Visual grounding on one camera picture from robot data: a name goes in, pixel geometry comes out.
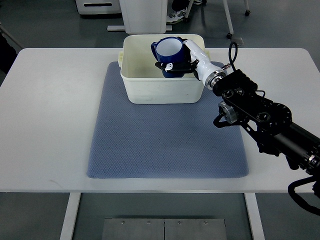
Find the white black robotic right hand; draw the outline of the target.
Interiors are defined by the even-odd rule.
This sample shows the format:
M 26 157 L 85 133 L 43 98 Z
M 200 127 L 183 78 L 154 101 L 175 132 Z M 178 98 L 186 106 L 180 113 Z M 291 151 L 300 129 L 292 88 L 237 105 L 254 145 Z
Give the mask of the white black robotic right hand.
M 185 74 L 193 73 L 195 78 L 206 87 L 212 87 L 217 81 L 226 76 L 225 71 L 211 63 L 208 55 L 191 39 L 178 37 L 183 41 L 184 61 L 177 63 L 156 62 L 166 78 L 181 78 Z

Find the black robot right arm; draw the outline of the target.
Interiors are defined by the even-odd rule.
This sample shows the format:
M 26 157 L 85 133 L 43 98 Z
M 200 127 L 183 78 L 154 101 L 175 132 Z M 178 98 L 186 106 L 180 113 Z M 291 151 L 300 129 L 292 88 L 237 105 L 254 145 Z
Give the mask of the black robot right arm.
M 284 154 L 292 170 L 303 169 L 309 177 L 288 186 L 290 197 L 304 210 L 319 215 L 319 208 L 308 204 L 295 189 L 313 183 L 320 195 L 320 139 L 292 121 L 290 109 L 258 94 L 258 85 L 241 70 L 229 75 L 215 71 L 205 86 L 222 97 L 213 124 L 218 128 L 241 126 L 257 143 L 260 153 Z

